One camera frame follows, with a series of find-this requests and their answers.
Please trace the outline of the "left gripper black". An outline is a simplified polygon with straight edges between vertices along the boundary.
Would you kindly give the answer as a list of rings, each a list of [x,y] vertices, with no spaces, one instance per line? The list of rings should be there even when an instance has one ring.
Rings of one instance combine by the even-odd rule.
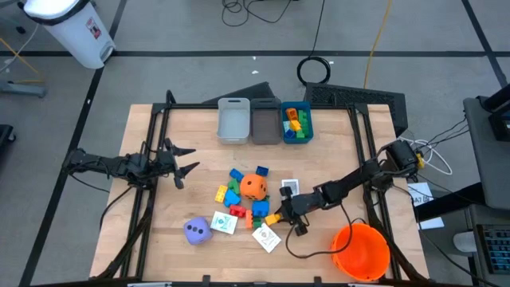
[[[169,138],[165,138],[163,146],[166,150],[152,150],[145,141],[142,142],[141,151],[154,153],[155,158],[150,159],[147,156],[148,167],[143,169],[142,175],[137,179],[137,187],[145,188],[151,185],[151,180],[159,176],[174,175],[175,186],[178,189],[184,188],[183,178],[186,177],[200,162],[191,163],[184,167],[179,167],[175,157],[188,155],[195,152],[193,148],[180,148],[175,146]]]

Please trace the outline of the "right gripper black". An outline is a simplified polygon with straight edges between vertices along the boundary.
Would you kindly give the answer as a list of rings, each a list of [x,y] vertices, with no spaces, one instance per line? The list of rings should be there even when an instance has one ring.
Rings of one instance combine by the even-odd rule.
[[[281,187],[280,195],[282,196],[281,206],[278,208],[280,220],[291,224],[297,236],[305,235],[308,232],[308,224],[303,222],[301,217],[324,207],[324,197],[319,191],[292,196],[289,187]]]

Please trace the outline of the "large blue toy block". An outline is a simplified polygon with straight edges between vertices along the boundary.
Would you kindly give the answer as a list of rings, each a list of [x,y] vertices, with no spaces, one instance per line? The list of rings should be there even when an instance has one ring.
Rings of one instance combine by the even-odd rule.
[[[269,201],[253,201],[252,213],[255,218],[264,218],[269,214]]]

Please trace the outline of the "playing card box black print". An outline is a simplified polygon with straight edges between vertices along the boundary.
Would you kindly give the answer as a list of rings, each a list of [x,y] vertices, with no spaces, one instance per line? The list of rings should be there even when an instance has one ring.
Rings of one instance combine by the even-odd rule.
[[[282,187],[289,187],[292,191],[292,196],[296,196],[300,193],[299,180],[298,179],[282,179]]]

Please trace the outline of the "playing card box brown print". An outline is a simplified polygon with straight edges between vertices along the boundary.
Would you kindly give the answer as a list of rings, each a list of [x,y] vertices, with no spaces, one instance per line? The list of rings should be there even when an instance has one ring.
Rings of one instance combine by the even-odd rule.
[[[257,228],[252,236],[267,253],[271,253],[281,242],[281,238],[266,225]]]

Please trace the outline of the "orange foam die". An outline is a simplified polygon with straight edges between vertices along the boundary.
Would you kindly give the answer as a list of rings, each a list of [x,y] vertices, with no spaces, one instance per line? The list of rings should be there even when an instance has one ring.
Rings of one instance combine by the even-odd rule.
[[[268,192],[267,182],[264,177],[257,174],[247,174],[240,184],[240,193],[248,199],[261,201]]]

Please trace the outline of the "playing card box teal print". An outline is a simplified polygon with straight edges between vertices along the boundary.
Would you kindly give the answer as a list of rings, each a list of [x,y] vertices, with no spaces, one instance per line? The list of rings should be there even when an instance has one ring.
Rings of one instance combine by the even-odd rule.
[[[212,230],[220,231],[226,234],[234,234],[237,225],[237,217],[215,211],[210,228]]]

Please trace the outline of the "purple foam die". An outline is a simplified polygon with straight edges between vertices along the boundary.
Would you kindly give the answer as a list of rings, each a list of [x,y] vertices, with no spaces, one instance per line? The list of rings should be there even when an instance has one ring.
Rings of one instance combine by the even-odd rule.
[[[191,245],[199,245],[209,241],[212,237],[212,231],[209,223],[203,217],[192,218],[184,226],[184,235]]]

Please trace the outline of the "light grey plastic bin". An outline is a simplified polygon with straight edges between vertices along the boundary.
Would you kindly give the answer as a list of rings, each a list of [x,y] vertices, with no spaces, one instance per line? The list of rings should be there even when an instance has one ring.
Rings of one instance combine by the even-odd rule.
[[[250,101],[221,98],[218,101],[217,137],[222,144],[246,144],[250,135]]]

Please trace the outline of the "orange plastic bucket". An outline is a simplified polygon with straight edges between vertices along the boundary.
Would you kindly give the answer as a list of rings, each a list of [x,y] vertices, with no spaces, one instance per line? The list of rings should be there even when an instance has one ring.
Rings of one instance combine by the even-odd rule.
[[[390,266],[390,249],[386,239],[373,227],[352,223],[353,234],[348,247],[331,259],[346,275],[358,281],[376,281]]]

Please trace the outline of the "dark grey plastic bin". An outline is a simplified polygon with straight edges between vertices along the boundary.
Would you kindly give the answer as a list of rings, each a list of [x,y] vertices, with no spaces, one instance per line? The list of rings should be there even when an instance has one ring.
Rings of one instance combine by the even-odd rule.
[[[250,101],[251,137],[256,145],[275,145],[282,140],[281,101],[257,98]]]

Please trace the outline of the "black wedge panel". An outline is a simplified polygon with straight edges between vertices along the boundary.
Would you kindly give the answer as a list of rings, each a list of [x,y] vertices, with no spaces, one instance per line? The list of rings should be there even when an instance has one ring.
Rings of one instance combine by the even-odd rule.
[[[267,81],[261,82],[255,85],[251,85],[247,88],[227,93],[223,96],[218,96],[210,100],[206,100],[203,104],[217,104],[220,99],[223,98],[246,98],[248,100],[257,98],[274,98],[275,95],[269,86]]]

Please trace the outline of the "blue plastic bin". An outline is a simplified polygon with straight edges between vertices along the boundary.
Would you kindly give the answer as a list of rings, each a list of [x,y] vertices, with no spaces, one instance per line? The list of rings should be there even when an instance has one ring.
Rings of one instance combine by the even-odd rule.
[[[314,131],[313,131],[313,125],[312,125],[312,110],[311,105],[307,101],[287,101],[283,102],[280,106],[281,110],[281,123],[283,121],[289,121],[288,117],[286,116],[285,109],[286,108],[295,108],[297,111],[299,110],[305,110],[308,114],[308,129],[309,129],[309,137],[306,139],[297,139],[296,137],[294,139],[288,139],[284,136],[285,132],[283,129],[283,141],[286,144],[307,144],[310,140],[313,139]]]

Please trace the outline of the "white paper label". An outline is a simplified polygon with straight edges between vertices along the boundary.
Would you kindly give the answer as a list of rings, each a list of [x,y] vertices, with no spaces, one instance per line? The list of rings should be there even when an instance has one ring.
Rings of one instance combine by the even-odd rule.
[[[414,206],[419,206],[434,200],[427,183],[409,183],[408,191],[412,196]]]

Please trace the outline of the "black perforated panel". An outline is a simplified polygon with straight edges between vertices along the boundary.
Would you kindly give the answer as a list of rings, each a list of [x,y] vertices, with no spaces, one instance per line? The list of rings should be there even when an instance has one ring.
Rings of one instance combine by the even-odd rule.
[[[403,93],[311,83],[305,89],[304,100],[342,108],[358,103],[386,104],[390,109],[395,135],[400,136],[408,128]]]

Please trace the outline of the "white paper sheet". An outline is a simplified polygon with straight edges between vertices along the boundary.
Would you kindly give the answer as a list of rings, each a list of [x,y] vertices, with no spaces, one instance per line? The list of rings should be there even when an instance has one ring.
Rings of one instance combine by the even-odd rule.
[[[432,218],[425,221],[421,221],[418,223],[418,228],[420,230],[432,230],[432,229],[439,229],[443,228],[445,226],[445,223],[443,222],[442,218]]]

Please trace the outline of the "black desk beam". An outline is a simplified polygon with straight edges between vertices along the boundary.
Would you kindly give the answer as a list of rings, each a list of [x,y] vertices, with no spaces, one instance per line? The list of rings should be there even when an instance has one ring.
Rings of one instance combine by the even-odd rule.
[[[434,199],[414,208],[419,222],[441,217],[457,210],[463,210],[473,204],[484,205],[485,195],[481,183],[464,187],[439,199]]]

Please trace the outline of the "white trash can black rim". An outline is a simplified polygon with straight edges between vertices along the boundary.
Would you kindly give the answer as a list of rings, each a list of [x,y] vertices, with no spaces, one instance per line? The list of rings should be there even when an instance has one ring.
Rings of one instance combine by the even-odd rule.
[[[116,48],[92,0],[27,0],[23,10],[87,69],[101,69]]]

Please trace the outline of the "grey floor stand foot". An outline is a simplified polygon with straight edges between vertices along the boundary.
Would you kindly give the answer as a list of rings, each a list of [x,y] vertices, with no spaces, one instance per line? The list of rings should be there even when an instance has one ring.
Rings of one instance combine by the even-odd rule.
[[[36,85],[14,84],[9,81],[0,81],[0,93],[20,94],[43,98],[45,97],[47,90],[45,87]]]

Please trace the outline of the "grey computer mouse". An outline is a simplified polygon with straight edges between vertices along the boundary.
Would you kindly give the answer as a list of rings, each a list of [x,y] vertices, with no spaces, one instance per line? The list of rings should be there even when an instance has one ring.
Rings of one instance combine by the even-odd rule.
[[[475,234],[471,231],[457,233],[453,236],[453,245],[463,253],[476,253]]]

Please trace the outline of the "black floor object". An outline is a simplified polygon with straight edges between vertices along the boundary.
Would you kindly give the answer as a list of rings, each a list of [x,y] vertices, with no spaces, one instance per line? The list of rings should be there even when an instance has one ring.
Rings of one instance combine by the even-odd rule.
[[[14,127],[8,124],[0,124],[0,160],[6,154],[8,146],[17,139]]]

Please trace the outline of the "grey desk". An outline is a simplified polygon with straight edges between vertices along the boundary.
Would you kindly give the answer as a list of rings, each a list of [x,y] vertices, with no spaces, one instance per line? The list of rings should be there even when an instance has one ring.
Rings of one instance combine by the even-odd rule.
[[[498,141],[489,123],[490,113],[477,98],[463,100],[485,203],[510,210],[510,142]]]

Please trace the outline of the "black keyboard blue backlight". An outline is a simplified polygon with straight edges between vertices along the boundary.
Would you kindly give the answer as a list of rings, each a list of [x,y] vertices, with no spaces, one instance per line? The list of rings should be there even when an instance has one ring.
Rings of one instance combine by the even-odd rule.
[[[477,233],[488,271],[510,275],[510,225],[477,225]]]

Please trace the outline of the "black device on desk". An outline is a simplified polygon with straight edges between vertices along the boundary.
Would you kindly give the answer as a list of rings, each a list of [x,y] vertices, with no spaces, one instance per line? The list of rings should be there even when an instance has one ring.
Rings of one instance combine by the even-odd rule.
[[[510,142],[510,84],[482,100],[482,107],[490,112],[488,120],[496,139]]]

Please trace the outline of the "black metal rig frame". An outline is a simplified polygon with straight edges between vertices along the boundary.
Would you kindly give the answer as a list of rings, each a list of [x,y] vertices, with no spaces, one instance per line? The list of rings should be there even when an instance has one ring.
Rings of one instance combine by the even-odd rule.
[[[167,134],[171,111],[173,110],[218,110],[218,104],[178,104],[169,92],[163,103],[154,103],[151,106],[151,117],[147,128],[145,142],[152,150],[164,149],[163,141]],[[378,149],[371,129],[370,113],[366,104],[350,104],[344,111],[347,112],[354,132],[356,153],[359,167],[366,160],[374,157]],[[89,283],[95,287],[101,285],[128,287],[130,284],[143,283],[147,248],[151,232],[151,222],[155,213],[159,178],[155,180],[150,189],[135,188],[135,199],[127,229],[127,239],[119,253],[109,263],[105,270],[89,278]],[[390,268],[392,278],[381,277],[372,281],[374,285],[389,284],[393,287],[406,287],[408,285],[427,286],[430,280],[422,276],[406,258],[397,246],[390,225],[390,215],[386,204],[386,190],[378,190],[370,184],[363,187],[363,202],[367,211],[368,226],[375,228],[385,239],[390,249]]]

